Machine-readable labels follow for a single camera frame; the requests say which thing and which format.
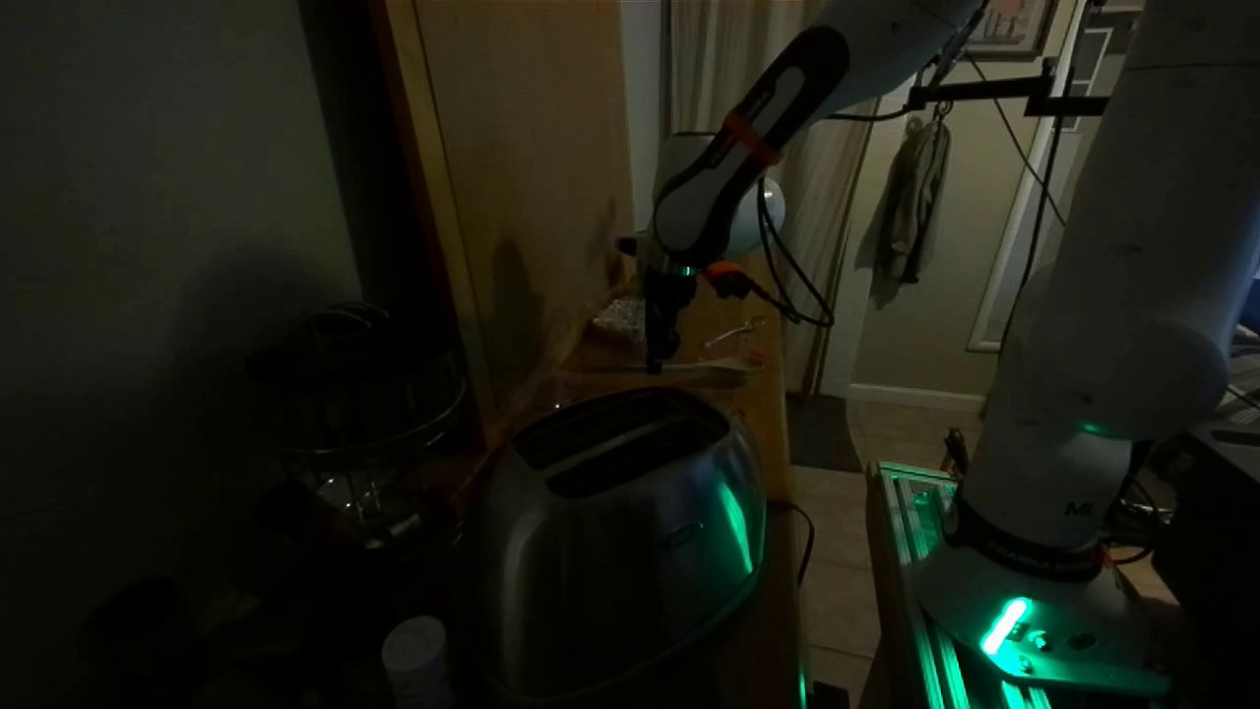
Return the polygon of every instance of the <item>hanging cloth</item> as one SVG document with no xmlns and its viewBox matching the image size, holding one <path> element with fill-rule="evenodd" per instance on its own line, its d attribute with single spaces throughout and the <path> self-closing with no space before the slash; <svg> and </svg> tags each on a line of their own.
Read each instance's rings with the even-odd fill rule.
<svg viewBox="0 0 1260 709">
<path fill-rule="evenodd" d="M 885 192 L 874 207 L 866 238 L 874 238 L 874 300 L 888 303 L 902 284 L 917 284 L 934 234 L 944 166 L 948 166 L 948 111 L 930 120 L 908 118 L 904 140 L 888 166 Z"/>
</svg>

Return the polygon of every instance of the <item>wall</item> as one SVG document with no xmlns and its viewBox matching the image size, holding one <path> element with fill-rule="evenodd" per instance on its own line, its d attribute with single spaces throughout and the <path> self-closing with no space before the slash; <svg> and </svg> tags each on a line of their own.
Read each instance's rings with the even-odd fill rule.
<svg viewBox="0 0 1260 709">
<path fill-rule="evenodd" d="M 716 131 L 765 66 L 817 10 L 817 0 L 673 0 L 670 2 L 670 131 Z M 843 254 L 843 215 L 860 166 L 866 127 L 816 120 L 799 131 L 772 178 L 784 186 L 784 242 L 817 290 L 834 290 Z M 779 262 L 790 303 L 817 320 L 816 296 Z M 812 321 L 784 326 L 786 389 L 816 389 L 828 332 Z"/>
<path fill-rule="evenodd" d="M 666 0 L 622 0 L 629 230 L 648 228 L 666 133 Z"/>
<path fill-rule="evenodd" d="M 1045 53 L 1063 47 L 1074 2 L 1059 2 Z M 988 78 L 1035 73 L 1040 62 L 980 62 Z M 951 81 L 971 81 L 977 70 L 959 62 Z M 1022 118 L 1022 100 L 1002 100 L 1022 148 L 1035 120 Z M 951 156 L 944 174 L 935 230 L 921 284 L 902 287 L 888 303 L 870 303 L 866 224 L 885 187 L 885 167 L 902 146 L 904 120 L 880 120 L 870 133 L 860 181 L 845 219 L 845 280 L 839 290 L 839 326 L 828 346 L 830 392 L 917 392 L 944 401 L 980 401 L 993 387 L 997 354 L 971 350 L 969 333 L 984 300 L 988 271 L 997 262 L 1002 224 L 1022 178 L 993 100 L 959 100 L 948 115 Z"/>
<path fill-rule="evenodd" d="M 471 380 L 497 413 L 603 307 L 610 242 L 629 230 L 622 6 L 433 0 L 413 2 L 413 20 L 400 2 L 389 10 L 400 62 L 419 52 L 427 66 L 400 73 L 400 90 L 427 192 L 450 192 L 442 224 L 457 230 L 446 249 L 478 350 Z"/>
<path fill-rule="evenodd" d="M 95 601 L 238 563 L 244 354 L 358 280 L 296 0 L 9 0 L 0 94 L 0 706 L 90 706 Z"/>
</svg>

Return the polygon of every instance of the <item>white wall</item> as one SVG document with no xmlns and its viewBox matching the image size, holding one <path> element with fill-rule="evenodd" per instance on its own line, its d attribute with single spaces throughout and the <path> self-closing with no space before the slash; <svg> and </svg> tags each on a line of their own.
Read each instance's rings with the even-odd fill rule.
<svg viewBox="0 0 1260 709">
<path fill-rule="evenodd" d="M 1063 47 L 1074 2 L 1059 2 L 1045 53 Z M 1035 73 L 1040 62 L 980 62 L 988 78 Z M 971 81 L 971 66 L 955 66 L 948 81 Z M 1032 146 L 1035 120 L 1022 100 L 1002 100 L 1007 118 Z M 880 120 L 870 133 L 853 207 L 845 219 L 845 280 L 839 290 L 839 326 L 828 342 L 824 389 L 830 392 L 923 392 L 948 401 L 977 401 L 997 372 L 997 354 L 971 350 L 969 333 L 984 300 L 997 249 L 1022 178 L 993 100 L 959 100 L 948 115 L 951 156 L 944 174 L 935 230 L 921 284 L 908 284 L 885 307 L 870 303 L 870 262 L 858 258 L 885 167 L 902 146 L 904 120 Z"/>
<path fill-rule="evenodd" d="M 666 120 L 666 0 L 622 0 L 629 228 L 648 228 Z"/>
<path fill-rule="evenodd" d="M 0 2 L 0 706 L 131 580 L 230 568 L 253 346 L 358 290 L 296 0 Z"/>
</svg>

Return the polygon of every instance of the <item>green light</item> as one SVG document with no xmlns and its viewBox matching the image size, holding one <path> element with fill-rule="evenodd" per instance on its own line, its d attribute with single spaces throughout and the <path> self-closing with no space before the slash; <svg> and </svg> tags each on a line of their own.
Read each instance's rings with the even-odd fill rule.
<svg viewBox="0 0 1260 709">
<path fill-rule="evenodd" d="M 812 676 L 801 676 L 801 669 L 795 669 L 795 702 L 799 702 L 799 709 L 812 706 Z"/>
<path fill-rule="evenodd" d="M 1081 420 L 1081 426 L 1074 426 L 1077 434 L 1089 434 L 1089 435 L 1107 435 L 1107 429 L 1102 426 L 1094 426 L 1094 420 Z"/>
<path fill-rule="evenodd" d="M 1015 620 L 1027 613 L 1027 599 L 1007 599 L 997 613 L 997 620 L 988 624 L 980 649 L 993 657 L 998 649 L 998 641 L 1013 637 Z"/>
<path fill-rule="evenodd" d="M 716 500 L 719 500 L 719 511 L 725 511 L 725 525 L 733 525 L 733 535 L 741 543 L 741 559 L 744 559 L 744 576 L 750 576 L 750 539 L 746 539 L 746 514 L 734 500 L 734 492 L 728 485 L 716 488 Z"/>
</svg>

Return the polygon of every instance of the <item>wooden cabinet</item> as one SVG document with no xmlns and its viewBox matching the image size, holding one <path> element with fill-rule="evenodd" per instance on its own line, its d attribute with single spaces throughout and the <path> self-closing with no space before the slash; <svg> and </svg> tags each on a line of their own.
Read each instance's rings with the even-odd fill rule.
<svg viewBox="0 0 1260 709">
<path fill-rule="evenodd" d="M 375 0 L 413 195 L 497 429 L 607 300 L 629 230 L 618 2 Z"/>
</svg>

